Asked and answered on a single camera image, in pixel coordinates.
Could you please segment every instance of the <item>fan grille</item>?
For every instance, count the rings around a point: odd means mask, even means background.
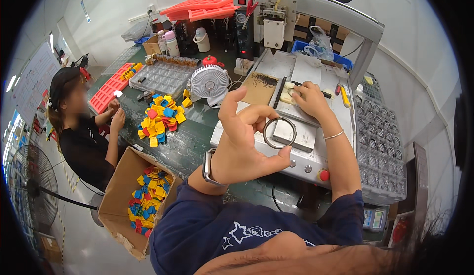
[[[35,183],[38,186],[58,193],[55,173],[44,152],[34,145],[22,146],[13,156],[12,165],[16,171],[16,180],[13,185],[20,192],[22,200],[21,211],[29,212],[34,222],[51,226],[55,220],[58,200],[41,190],[37,195],[27,194],[27,184]]]
[[[191,90],[202,98],[216,97],[223,93],[229,80],[227,73],[217,65],[204,65],[194,71],[191,77]]]

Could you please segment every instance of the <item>emergency stop button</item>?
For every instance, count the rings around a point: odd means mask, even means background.
[[[331,174],[329,173],[329,171],[327,171],[326,169],[321,169],[318,174],[317,174],[317,177],[322,180],[323,182],[325,181],[328,181],[329,180],[329,177],[331,176]]]

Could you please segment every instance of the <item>navy t-shirt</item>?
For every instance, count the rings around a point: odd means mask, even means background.
[[[283,231],[298,234],[307,246],[362,243],[362,192],[338,198],[317,224],[293,213],[245,202],[222,203],[222,196],[200,193],[184,181],[176,201],[149,237],[155,272],[193,274],[211,259],[256,248]]]

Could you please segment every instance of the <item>standing fan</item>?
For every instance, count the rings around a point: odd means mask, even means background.
[[[82,207],[97,210],[58,194],[56,176],[51,163],[37,146],[24,145],[12,160],[13,189],[22,196],[22,208],[29,211],[35,222],[51,226],[58,210],[58,198]]]
[[[199,97],[207,98],[210,107],[220,108],[228,93],[229,80],[227,71],[220,66],[204,65],[191,76],[191,91]]]

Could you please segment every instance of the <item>hand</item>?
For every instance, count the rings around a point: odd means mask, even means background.
[[[219,111],[224,127],[219,146],[211,158],[211,176],[222,184],[246,182],[281,171],[290,165],[291,146],[267,157],[255,149],[255,132],[263,132],[266,118],[279,117],[269,106],[248,106],[238,114],[237,102],[245,97],[245,86],[230,91]]]
[[[333,113],[317,84],[306,81],[302,86],[294,86],[294,89],[301,93],[303,98],[293,93],[293,99],[308,115],[321,122]]]
[[[122,108],[119,108],[115,113],[115,116],[112,118],[112,123],[110,124],[110,131],[119,132],[125,124],[125,112]]]
[[[119,110],[119,108],[120,108],[120,102],[115,98],[109,103],[109,109],[107,111],[109,112],[109,115],[112,117]]]

